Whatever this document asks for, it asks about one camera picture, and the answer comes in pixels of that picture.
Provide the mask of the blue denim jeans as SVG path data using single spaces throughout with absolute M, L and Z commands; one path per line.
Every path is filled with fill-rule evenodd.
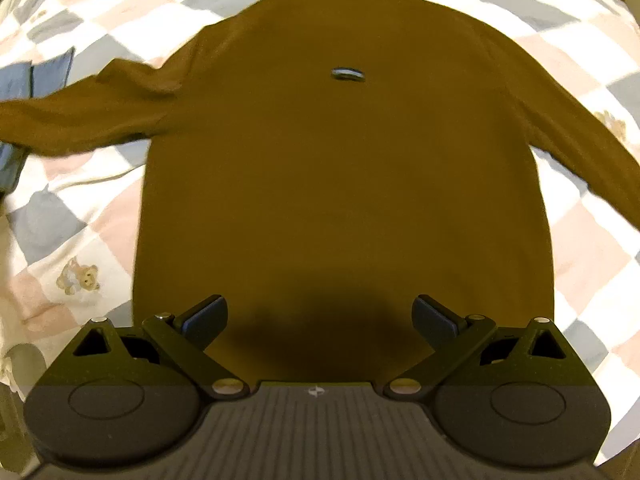
M 34 103 L 63 89 L 70 76 L 75 49 L 50 60 L 17 62 L 1 69 L 1 197 L 15 191 L 32 141 L 27 118 Z

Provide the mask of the brown zip sweater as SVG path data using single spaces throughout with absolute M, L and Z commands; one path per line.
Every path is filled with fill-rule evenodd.
M 502 32 L 425 0 L 260 0 L 27 118 L 37 155 L 149 142 L 134 322 L 223 296 L 209 354 L 251 382 L 386 382 L 425 356 L 422 294 L 551 316 L 535 150 L 639 221 L 610 130 Z

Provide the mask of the pink grey patchwork quilt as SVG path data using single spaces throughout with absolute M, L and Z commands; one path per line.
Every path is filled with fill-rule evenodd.
M 257 0 L 1 0 L 4 96 L 73 53 L 68 81 L 113 58 L 158 65 L 201 27 Z M 431 0 L 512 37 L 628 148 L 639 148 L 639 25 L 630 0 Z M 91 315 L 130 319 L 146 148 L 33 157 L 1 207 L 1 344 L 52 361 Z M 600 460 L 639 435 L 639 234 L 548 155 L 555 321 L 610 404 Z

